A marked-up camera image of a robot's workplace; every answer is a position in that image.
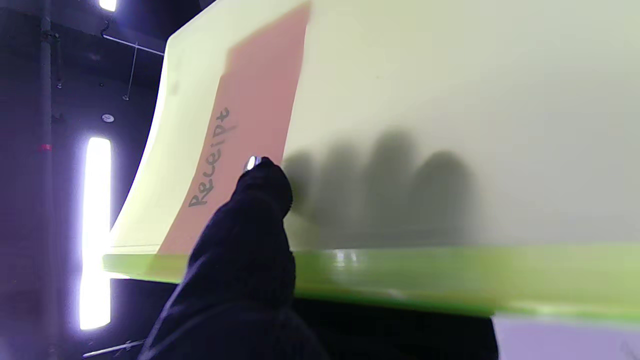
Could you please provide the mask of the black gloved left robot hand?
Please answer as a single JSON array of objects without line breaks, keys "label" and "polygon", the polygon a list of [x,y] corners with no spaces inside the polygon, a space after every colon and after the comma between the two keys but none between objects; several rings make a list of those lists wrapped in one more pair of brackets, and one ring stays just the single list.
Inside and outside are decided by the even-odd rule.
[{"label": "black gloved left robot hand", "polygon": [[413,360],[386,342],[317,336],[293,308],[297,268],[284,228],[293,204],[263,157],[238,178],[190,253],[140,360]]}]

